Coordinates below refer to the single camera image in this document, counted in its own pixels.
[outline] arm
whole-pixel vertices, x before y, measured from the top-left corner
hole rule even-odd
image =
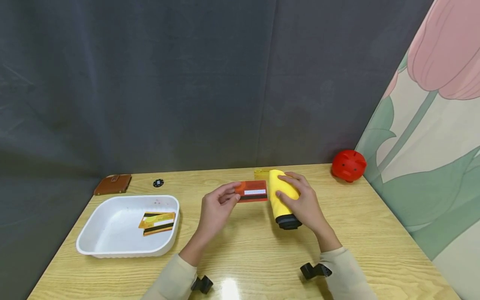
[[[328,289],[336,300],[373,300],[377,299],[367,283],[360,266],[353,255],[345,249],[333,228],[326,221],[315,191],[302,175],[287,172],[288,176],[279,176],[293,185],[299,192],[300,197],[293,200],[281,191],[277,196],[290,208],[297,219],[306,227],[310,228],[318,240],[321,251],[320,263],[332,271],[326,277]]]
[[[197,230],[182,251],[165,266],[142,300],[188,299],[208,243],[225,226],[240,199],[240,195],[235,194],[235,187],[239,185],[239,182],[225,184],[205,195]]]

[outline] white tray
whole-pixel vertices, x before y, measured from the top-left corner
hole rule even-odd
[[[143,236],[145,212],[174,212],[173,229]],[[180,216],[170,195],[118,196],[100,204],[77,238],[77,251],[97,258],[161,256],[172,248]]]

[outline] left hand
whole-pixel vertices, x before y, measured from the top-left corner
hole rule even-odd
[[[240,182],[227,183],[203,197],[197,234],[212,239],[222,230],[240,199],[240,195],[235,193],[235,187],[239,185]]]

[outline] wall mural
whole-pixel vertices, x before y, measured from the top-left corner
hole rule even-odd
[[[357,146],[365,178],[465,299],[480,299],[468,257],[480,252],[479,13],[478,0],[434,1]]]

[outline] black clamp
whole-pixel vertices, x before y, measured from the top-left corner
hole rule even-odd
[[[307,280],[310,280],[315,276],[329,277],[332,274],[332,271],[323,264],[317,264],[313,267],[310,263],[306,263],[300,267],[300,270]]]
[[[213,282],[207,276],[204,276],[202,279],[197,277],[195,282],[192,284],[192,290],[199,290],[202,294],[206,295],[212,285]]]

